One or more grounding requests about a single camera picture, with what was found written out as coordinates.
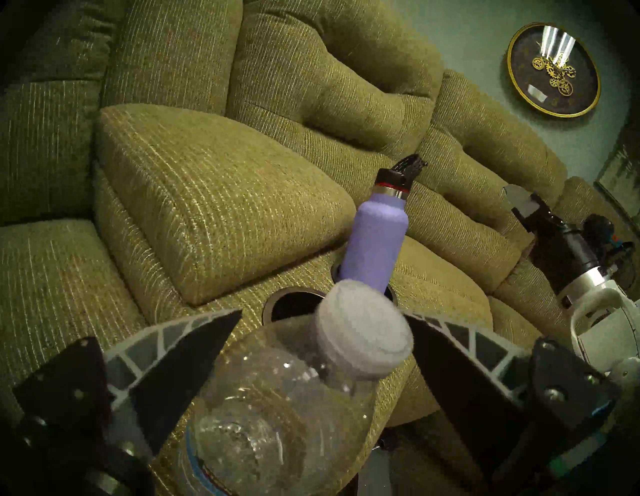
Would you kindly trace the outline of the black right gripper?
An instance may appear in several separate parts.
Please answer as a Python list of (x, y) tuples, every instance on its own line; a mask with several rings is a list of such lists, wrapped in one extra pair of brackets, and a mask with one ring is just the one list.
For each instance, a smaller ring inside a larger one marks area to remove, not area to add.
[(600, 266), (583, 230), (552, 214), (537, 193), (515, 184), (506, 184), (504, 193), (516, 220), (535, 235), (531, 263), (543, 273), (556, 296), (578, 277)]

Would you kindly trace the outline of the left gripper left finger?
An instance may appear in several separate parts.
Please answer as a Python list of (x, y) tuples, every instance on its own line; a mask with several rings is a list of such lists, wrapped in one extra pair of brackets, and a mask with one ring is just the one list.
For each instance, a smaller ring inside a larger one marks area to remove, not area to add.
[(13, 388), (24, 414), (18, 437), (157, 456), (241, 317), (239, 308), (181, 317), (105, 351), (96, 337), (78, 339)]

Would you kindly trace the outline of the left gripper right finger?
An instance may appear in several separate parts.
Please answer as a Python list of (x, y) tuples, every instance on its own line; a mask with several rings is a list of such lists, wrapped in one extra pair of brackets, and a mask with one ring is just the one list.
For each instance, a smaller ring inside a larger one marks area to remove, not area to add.
[(524, 495), (620, 399), (618, 385), (552, 338), (527, 351), (471, 324), (403, 316), (428, 389), (493, 495)]

